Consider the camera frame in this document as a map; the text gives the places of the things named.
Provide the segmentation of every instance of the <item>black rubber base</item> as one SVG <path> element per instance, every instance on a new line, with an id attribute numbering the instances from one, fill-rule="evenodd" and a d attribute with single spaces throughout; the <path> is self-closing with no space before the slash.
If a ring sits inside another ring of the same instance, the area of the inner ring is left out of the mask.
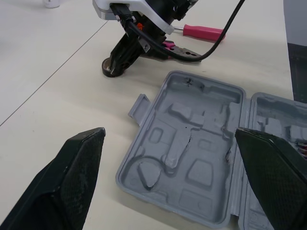
<path id="1" fill-rule="evenodd" d="M 108 57 L 102 62 L 102 65 L 101 65 L 102 73 L 108 78 L 115 78 L 123 74 L 123 72 L 116 72 L 116 73 L 111 74 L 111 70 L 109 66 L 110 66 L 110 58 Z"/>

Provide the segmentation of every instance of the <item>cable connector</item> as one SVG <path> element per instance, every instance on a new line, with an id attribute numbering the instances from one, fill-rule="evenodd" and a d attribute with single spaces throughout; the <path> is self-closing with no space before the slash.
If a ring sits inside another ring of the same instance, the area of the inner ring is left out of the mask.
<path id="1" fill-rule="evenodd" d="M 132 12 L 129 10 L 126 4 L 112 3 L 110 4 L 110 8 L 114 13 L 117 21 L 121 23 L 125 30 L 129 28 L 129 22 L 136 22 L 135 17 L 132 15 Z"/>

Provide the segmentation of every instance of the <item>red accent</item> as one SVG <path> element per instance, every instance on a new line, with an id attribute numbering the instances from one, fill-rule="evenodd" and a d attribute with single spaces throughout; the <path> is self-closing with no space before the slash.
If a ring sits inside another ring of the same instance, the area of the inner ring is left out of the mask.
<path id="1" fill-rule="evenodd" d="M 138 23 L 136 26 L 138 27 L 139 30 L 143 30 L 144 28 L 143 24 L 141 23 Z"/>
<path id="2" fill-rule="evenodd" d="M 190 26 L 185 25 L 183 28 L 184 36 L 191 36 L 203 40 L 216 41 L 221 35 L 223 30 L 210 28 L 205 26 Z"/>

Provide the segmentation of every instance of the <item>orange label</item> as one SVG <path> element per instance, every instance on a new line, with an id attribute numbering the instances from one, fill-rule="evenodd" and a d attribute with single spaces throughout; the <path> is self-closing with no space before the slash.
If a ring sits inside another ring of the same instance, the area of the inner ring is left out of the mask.
<path id="1" fill-rule="evenodd" d="M 138 27 L 139 30 L 143 30 L 144 28 L 143 24 L 141 23 L 138 23 L 136 26 Z"/>

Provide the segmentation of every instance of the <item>case latch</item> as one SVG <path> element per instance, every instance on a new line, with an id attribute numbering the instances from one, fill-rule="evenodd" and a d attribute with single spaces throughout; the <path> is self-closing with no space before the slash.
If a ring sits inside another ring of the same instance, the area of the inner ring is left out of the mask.
<path id="1" fill-rule="evenodd" d="M 129 117 L 133 118 L 136 123 L 141 126 L 143 120 L 144 120 L 144 115 L 147 111 L 147 109 L 150 106 L 150 101 L 147 98 L 145 94 L 140 94 L 136 102 L 134 103 L 133 107 L 129 111 L 128 115 Z"/>

